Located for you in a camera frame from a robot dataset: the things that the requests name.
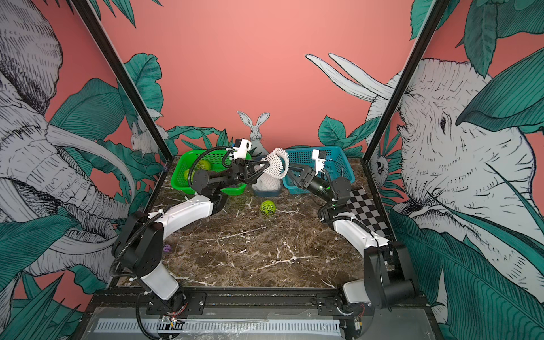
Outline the custard apple with dark spots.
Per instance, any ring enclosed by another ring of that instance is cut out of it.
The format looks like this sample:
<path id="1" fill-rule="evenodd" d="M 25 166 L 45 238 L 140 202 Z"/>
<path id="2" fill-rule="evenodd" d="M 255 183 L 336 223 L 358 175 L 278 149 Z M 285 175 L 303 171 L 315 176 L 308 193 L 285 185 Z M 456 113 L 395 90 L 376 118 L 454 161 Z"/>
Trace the custard apple with dark spots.
<path id="1" fill-rule="evenodd" d="M 259 210 L 266 217 L 272 216 L 276 213 L 276 204 L 273 201 L 266 200 L 260 205 Z"/>

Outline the white foam net sleeve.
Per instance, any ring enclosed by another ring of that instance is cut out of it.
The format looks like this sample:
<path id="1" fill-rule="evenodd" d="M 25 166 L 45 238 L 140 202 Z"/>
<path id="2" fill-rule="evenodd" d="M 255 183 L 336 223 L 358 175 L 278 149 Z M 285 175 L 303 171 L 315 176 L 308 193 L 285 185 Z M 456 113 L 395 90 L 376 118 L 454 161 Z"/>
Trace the white foam net sleeve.
<path id="1" fill-rule="evenodd" d="M 265 162 L 264 173 L 272 178 L 283 179 L 289 170 L 289 155 L 286 150 L 276 148 L 262 159 Z"/>

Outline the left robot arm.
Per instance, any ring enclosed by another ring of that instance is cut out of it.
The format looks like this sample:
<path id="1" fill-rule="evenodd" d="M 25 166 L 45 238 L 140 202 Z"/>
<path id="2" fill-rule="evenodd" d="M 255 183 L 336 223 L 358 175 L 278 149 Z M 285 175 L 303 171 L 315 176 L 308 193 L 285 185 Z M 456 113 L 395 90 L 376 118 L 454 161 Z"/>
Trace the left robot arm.
<path id="1" fill-rule="evenodd" d="M 188 173 L 188 185 L 195 193 L 193 198 L 166 210 L 132 213 L 113 245 L 110 276 L 136 280 L 151 294 L 160 314 L 182 315 L 188 302 L 177 279 L 162 262 L 164 240 L 181 228 L 221 211 L 228 199 L 225 188 L 255 184 L 270 168 L 270 161 L 247 158 L 249 145 L 247 140 L 238 140 L 233 147 L 200 152 Z"/>

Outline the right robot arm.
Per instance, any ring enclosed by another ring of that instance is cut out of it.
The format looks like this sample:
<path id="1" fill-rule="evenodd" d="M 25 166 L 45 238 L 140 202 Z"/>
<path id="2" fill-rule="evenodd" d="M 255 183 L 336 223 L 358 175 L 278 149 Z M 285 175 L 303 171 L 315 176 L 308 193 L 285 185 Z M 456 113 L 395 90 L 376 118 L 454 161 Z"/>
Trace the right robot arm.
<path id="1" fill-rule="evenodd" d="M 419 295 L 407 247 L 381 237 L 348 209 L 351 181 L 345 177 L 322 178 L 304 164 L 290 165 L 288 177 L 297 187 L 325 201 L 317 213 L 320 222 L 345 238 L 364 258 L 364 277 L 342 287 L 348 304 L 389 309 Z"/>

